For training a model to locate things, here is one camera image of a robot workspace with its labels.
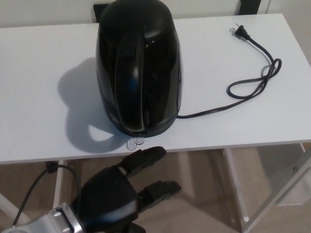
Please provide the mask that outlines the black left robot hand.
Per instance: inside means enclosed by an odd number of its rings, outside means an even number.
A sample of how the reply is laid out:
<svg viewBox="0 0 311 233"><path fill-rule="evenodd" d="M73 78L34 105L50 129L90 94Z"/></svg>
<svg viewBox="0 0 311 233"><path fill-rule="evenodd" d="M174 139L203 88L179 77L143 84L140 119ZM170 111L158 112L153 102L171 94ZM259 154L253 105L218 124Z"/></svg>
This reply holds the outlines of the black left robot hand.
<svg viewBox="0 0 311 233"><path fill-rule="evenodd" d="M140 213L177 194L175 181L158 181L136 191L128 180L166 155L163 147L153 147L124 157L99 171L81 188L71 206L86 233L144 233L134 223Z"/></svg>

